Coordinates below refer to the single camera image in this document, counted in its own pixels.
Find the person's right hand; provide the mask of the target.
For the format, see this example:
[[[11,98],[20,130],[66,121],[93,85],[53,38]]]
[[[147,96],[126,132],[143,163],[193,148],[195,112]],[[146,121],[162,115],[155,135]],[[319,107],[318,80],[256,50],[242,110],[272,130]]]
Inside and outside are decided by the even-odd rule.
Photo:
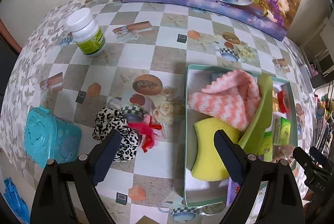
[[[312,215],[318,215],[323,210],[327,203],[325,196],[319,196],[313,191],[308,191],[302,201],[305,201],[304,215],[305,217],[311,217]]]

